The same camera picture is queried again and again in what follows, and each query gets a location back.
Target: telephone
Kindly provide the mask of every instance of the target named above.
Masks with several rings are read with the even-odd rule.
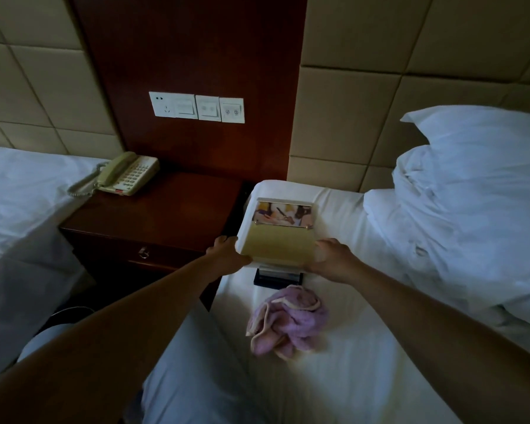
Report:
[[[158,170],[159,160],[157,158],[138,156],[133,151],[127,151],[110,162],[99,164],[95,172],[72,185],[67,193],[73,197],[90,196],[98,190],[131,196]],[[92,185],[92,190],[84,193],[78,192],[94,178],[96,181]]]

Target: pillow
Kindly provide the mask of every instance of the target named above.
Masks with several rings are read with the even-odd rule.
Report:
[[[441,277],[466,286],[473,310],[529,294],[530,114],[438,106],[401,120],[430,142],[426,193],[452,226]]]

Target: person's left arm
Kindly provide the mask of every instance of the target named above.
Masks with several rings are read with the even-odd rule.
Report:
[[[0,377],[0,422],[117,422],[205,287],[251,262],[206,256],[92,314]]]

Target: padded headboard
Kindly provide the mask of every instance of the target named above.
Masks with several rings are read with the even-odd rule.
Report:
[[[451,104],[530,112],[530,0],[309,0],[288,180],[393,187],[399,119]]]

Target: pants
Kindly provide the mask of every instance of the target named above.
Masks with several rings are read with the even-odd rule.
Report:
[[[71,326],[60,324],[36,335],[19,361]],[[247,374],[200,302],[185,318],[139,396],[143,424],[270,422]]]

